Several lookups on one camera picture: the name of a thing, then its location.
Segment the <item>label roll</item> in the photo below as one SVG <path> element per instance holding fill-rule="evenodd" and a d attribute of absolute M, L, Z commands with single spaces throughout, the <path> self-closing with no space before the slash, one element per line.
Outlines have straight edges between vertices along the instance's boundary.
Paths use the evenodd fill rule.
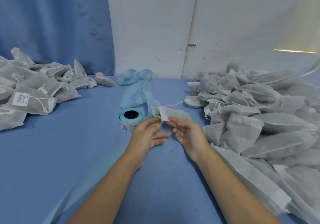
<path fill-rule="evenodd" d="M 142 111 L 135 108 L 123 110 L 119 115 L 119 122 L 122 131 L 132 133 L 133 130 L 142 122 Z"/>

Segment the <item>blue tablecloth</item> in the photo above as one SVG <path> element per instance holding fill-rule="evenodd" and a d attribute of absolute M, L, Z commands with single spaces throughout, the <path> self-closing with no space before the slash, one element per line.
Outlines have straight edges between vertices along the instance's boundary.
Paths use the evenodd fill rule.
<path fill-rule="evenodd" d="M 152 79 L 154 98 L 176 104 L 189 94 L 187 81 Z M 64 102 L 47 116 L 27 116 L 25 125 L 0 132 L 0 223 L 36 224 L 90 166 L 131 134 L 119 126 L 119 103 L 126 86 L 80 90 L 81 98 Z M 203 109 L 185 103 L 172 107 L 189 113 L 194 122 L 209 124 Z M 164 124 L 162 131 L 172 128 Z M 82 201 L 56 223 L 65 223 Z M 283 223 L 302 223 L 281 215 Z M 114 223 L 225 223 L 198 167 L 174 137 L 154 147 L 134 175 Z"/>

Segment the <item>pile of tea bags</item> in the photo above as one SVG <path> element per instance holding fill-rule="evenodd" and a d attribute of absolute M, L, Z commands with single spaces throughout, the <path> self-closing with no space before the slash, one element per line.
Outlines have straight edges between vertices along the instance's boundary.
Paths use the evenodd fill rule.
<path fill-rule="evenodd" d="M 77 89 L 97 84 L 117 86 L 98 72 L 96 80 L 87 76 L 76 59 L 74 68 L 56 62 L 35 64 L 26 53 L 13 48 L 14 60 L 0 56 L 0 131 L 23 125 L 28 114 L 47 115 L 56 103 L 81 97 Z"/>
<path fill-rule="evenodd" d="M 185 103 L 204 107 L 211 147 L 274 215 L 320 223 L 319 88 L 298 72 L 198 74 Z"/>

